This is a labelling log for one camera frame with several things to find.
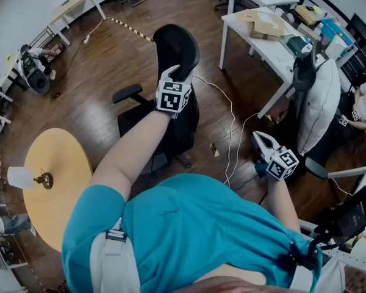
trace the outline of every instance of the white cushion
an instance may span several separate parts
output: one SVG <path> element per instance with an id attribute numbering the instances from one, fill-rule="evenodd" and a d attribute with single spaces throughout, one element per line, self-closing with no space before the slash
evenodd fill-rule
<path id="1" fill-rule="evenodd" d="M 297 150 L 304 155 L 323 137 L 334 118 L 340 99 L 340 80 L 335 60 L 325 62 L 301 106 Z"/>

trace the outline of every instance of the power cord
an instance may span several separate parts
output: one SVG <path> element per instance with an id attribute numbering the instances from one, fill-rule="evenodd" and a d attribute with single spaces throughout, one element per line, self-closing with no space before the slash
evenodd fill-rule
<path id="1" fill-rule="evenodd" d="M 68 65 L 68 67 L 66 68 L 66 70 L 65 70 L 65 72 L 64 72 L 64 74 L 62 75 L 62 77 L 60 78 L 60 80 L 59 81 L 57 81 L 57 83 L 60 83 L 60 81 L 62 80 L 62 79 L 64 79 L 64 77 L 66 76 L 66 74 L 68 73 L 68 71 L 69 71 L 69 69 L 71 68 L 71 66 L 72 66 L 72 63 L 74 62 L 74 59 L 76 58 L 76 56 L 77 56 L 77 54 L 78 54 L 78 52 L 79 52 L 79 50 L 80 50 L 80 48 L 81 48 L 81 46 L 83 45 L 83 44 L 87 44 L 88 43 L 88 41 L 89 41 L 89 39 L 90 39 L 90 36 L 91 36 L 91 34 L 95 31 L 95 30 L 97 30 L 97 28 L 101 25 L 101 23 L 103 23 L 105 20 L 101 20 L 100 22 L 99 22 L 99 24 L 94 28 L 94 29 L 92 29 L 92 31 L 90 31 L 86 36 L 85 36 L 85 38 L 83 38 L 82 39 L 82 42 L 80 42 L 79 43 L 79 46 L 77 47 L 77 50 L 76 50 L 76 52 L 74 53 L 74 56 L 72 57 L 72 59 L 71 59 L 71 62 L 69 63 L 69 65 Z M 53 96 L 53 98 L 54 99 L 56 99 L 56 98 L 58 98 L 59 96 L 61 95 L 61 93 L 60 92 L 57 92 L 56 94 L 54 94 L 54 96 Z"/>
<path id="2" fill-rule="evenodd" d="M 231 99 L 229 99 L 229 97 L 225 94 L 225 92 L 224 92 L 221 88 L 219 88 L 219 86 L 217 86 L 217 85 L 215 85 L 215 84 L 213 84 L 213 83 L 211 83 L 211 82 L 207 82 L 204 78 L 202 78 L 202 77 L 200 77 L 200 76 L 194 76 L 194 77 L 195 77 L 195 78 L 197 78 L 197 79 L 199 79 L 199 80 L 201 80 L 201 81 L 203 81 L 203 82 L 205 82 L 206 84 L 208 84 L 208 85 L 210 85 L 210 86 L 212 86 L 212 87 L 214 87 L 214 88 L 218 89 L 220 92 L 222 92 L 222 94 L 225 96 L 225 98 L 226 98 L 226 99 L 229 101 L 229 103 L 231 104 L 231 114 L 232 114 L 232 116 L 233 116 L 233 121 L 232 121 L 232 123 L 231 123 L 231 127 L 230 127 L 230 129 L 229 129 L 228 165 L 226 166 L 226 170 L 225 170 L 225 177 L 226 177 L 226 180 L 225 180 L 225 182 L 224 182 L 224 184 L 225 184 L 225 183 L 228 183 L 228 188 L 230 188 L 230 187 L 231 187 L 231 183 L 230 183 L 230 181 L 229 181 L 229 180 L 232 178 L 232 176 L 233 176 L 233 174 L 234 174 L 234 172 L 235 172 L 235 170 L 236 170 L 237 164 L 238 164 L 238 162 L 239 162 L 239 150 L 240 150 L 240 146 L 241 146 L 241 143 L 242 143 L 242 138 L 243 138 L 243 132 L 244 132 L 245 123 L 246 123 L 250 118 L 254 117 L 255 115 L 257 115 L 257 114 L 259 114 L 259 113 L 255 113 L 255 114 L 253 114 L 253 115 L 249 116 L 249 117 L 244 121 L 244 123 L 243 123 L 242 132 L 241 132 L 241 134 L 240 134 L 239 146 L 237 147 L 236 163 L 235 163 L 235 165 L 234 165 L 234 168 L 233 168 L 233 171 L 232 171 L 231 175 L 230 175 L 230 176 L 228 176 L 228 169 L 229 169 L 229 166 L 230 166 L 230 164 L 231 164 L 232 126 L 233 126 L 233 124 L 234 124 L 234 122 L 235 122 L 235 120 L 236 120 L 236 117 L 235 117 L 235 115 L 234 115 L 234 113 L 233 113 L 233 102 L 232 102 L 232 100 L 231 100 Z"/>
<path id="3" fill-rule="evenodd" d="M 259 205 L 263 203 L 265 197 L 267 196 L 267 193 L 268 192 L 264 193 L 263 197 L 260 199 Z"/>
<path id="4" fill-rule="evenodd" d="M 337 182 L 336 182 L 336 180 L 335 180 L 334 178 L 332 178 L 332 180 L 335 182 L 335 184 L 336 184 L 337 188 L 338 188 L 340 191 L 342 191 L 343 193 L 346 193 L 346 194 L 348 194 L 348 195 L 353 196 L 351 193 L 345 192 L 343 189 L 341 189 L 341 188 L 339 187 L 339 185 L 337 184 Z"/>
<path id="5" fill-rule="evenodd" d="M 153 163 L 154 163 L 154 155 L 152 155 L 152 159 L 151 159 L 151 169 L 148 173 L 148 178 L 146 179 L 146 185 L 145 185 L 145 190 L 149 189 L 149 182 L 151 180 L 151 176 L 152 176 L 152 171 L 153 171 Z"/>
<path id="6" fill-rule="evenodd" d="M 248 179 L 247 181 L 245 181 L 242 185 L 240 185 L 236 190 L 233 190 L 234 192 L 239 191 L 243 186 L 245 186 L 247 183 L 249 183 L 251 180 L 253 180 L 254 178 L 258 177 L 258 174 L 255 174 L 254 176 L 250 177 L 250 179 Z"/>

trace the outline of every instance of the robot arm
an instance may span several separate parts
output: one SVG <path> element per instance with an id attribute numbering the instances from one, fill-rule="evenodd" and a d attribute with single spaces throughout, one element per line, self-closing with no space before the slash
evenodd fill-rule
<path id="1" fill-rule="evenodd" d="M 259 176 L 264 170 L 272 177 L 283 180 L 290 176 L 299 161 L 291 150 L 288 150 L 270 135 L 264 132 L 253 132 L 253 144 L 260 156 L 260 164 L 255 166 Z"/>
<path id="2" fill-rule="evenodd" d="M 182 112 L 192 92 L 191 81 L 194 75 L 193 71 L 182 82 L 172 80 L 170 75 L 179 67 L 180 65 L 172 66 L 162 73 L 156 91 L 156 108 L 172 113 L 173 118 L 176 118 Z"/>

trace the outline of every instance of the round wooden table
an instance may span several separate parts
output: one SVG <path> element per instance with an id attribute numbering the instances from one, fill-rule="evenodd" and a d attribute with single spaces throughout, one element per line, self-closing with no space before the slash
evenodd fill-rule
<path id="1" fill-rule="evenodd" d="M 53 187 L 34 182 L 24 190 L 24 204 L 32 224 L 42 239 L 61 251 L 62 237 L 73 208 L 92 176 L 88 157 L 80 143 L 68 132 L 53 128 L 41 133 L 31 145 L 24 166 L 33 177 L 41 169 L 53 176 Z"/>

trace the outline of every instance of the wooden floor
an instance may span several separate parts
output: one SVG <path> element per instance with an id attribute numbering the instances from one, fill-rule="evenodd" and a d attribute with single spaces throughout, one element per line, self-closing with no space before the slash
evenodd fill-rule
<path id="1" fill-rule="evenodd" d="M 218 62 L 223 31 L 220 17 L 226 13 L 226 8 L 215 12 L 217 3 L 218 0 L 147 0 L 133 9 L 125 6 L 122 12 L 119 4 L 113 1 L 103 4 L 102 8 L 107 16 L 118 18 L 145 35 L 152 36 L 158 27 L 167 23 L 181 25 L 193 34 L 201 53 L 195 74 L 220 86 L 233 101 L 236 116 L 231 134 L 233 168 L 243 121 L 264 106 L 281 82 L 260 59 L 248 55 L 248 45 L 235 33 L 231 34 L 226 71 L 220 71 Z M 82 39 L 100 19 L 94 10 L 64 33 L 72 44 L 53 64 L 57 79 L 49 94 L 38 96 L 31 90 L 23 93 L 18 87 L 11 88 L 9 94 L 14 103 L 9 116 L 12 124 L 5 128 L 1 137 L 3 174 L 9 166 L 22 166 L 33 140 L 53 127 L 72 133 L 95 168 L 120 138 L 117 115 L 135 105 L 133 101 L 112 105 L 113 93 L 127 85 L 141 83 L 143 95 L 147 98 L 154 96 L 157 86 L 156 47 L 111 21 L 102 23 L 87 45 L 83 44 Z M 184 170 L 179 163 L 173 162 L 168 169 L 156 172 L 151 178 L 151 185 L 182 172 L 202 173 L 220 181 L 226 179 L 224 170 L 228 164 L 232 121 L 230 105 L 220 92 L 203 82 L 194 79 L 194 86 L 201 116 L 195 146 L 187 153 L 193 166 Z M 61 96 L 53 99 L 56 92 Z M 270 113 L 276 117 L 286 107 L 287 102 L 283 100 Z M 265 193 L 265 181 L 255 178 L 248 182 L 254 175 L 254 153 L 249 143 L 249 132 L 254 129 L 271 131 L 273 125 L 257 117 L 247 122 L 237 168 L 231 179 L 232 190 L 256 203 Z M 210 149 L 213 142 L 220 152 L 218 157 L 214 157 Z M 353 150 L 353 145 L 339 149 L 331 156 L 327 169 L 337 171 L 363 166 L 366 160 L 364 138 L 359 140 L 354 154 Z M 355 181 L 344 179 L 339 181 L 339 185 L 351 190 Z M 137 181 L 134 194 L 144 189 L 145 182 L 143 178 Z M 322 210 L 336 203 L 336 195 L 329 184 L 311 175 L 300 178 L 289 189 L 298 216 L 304 220 L 314 221 Z M 8 185 L 4 185 L 4 190 L 7 202 L 11 203 L 12 214 L 26 211 L 21 191 Z M 56 288 L 64 279 L 60 253 L 40 237 L 32 237 L 29 233 L 22 233 L 18 240 L 43 285 Z M 17 275 L 29 292 L 42 292 L 27 267 L 17 271 Z"/>

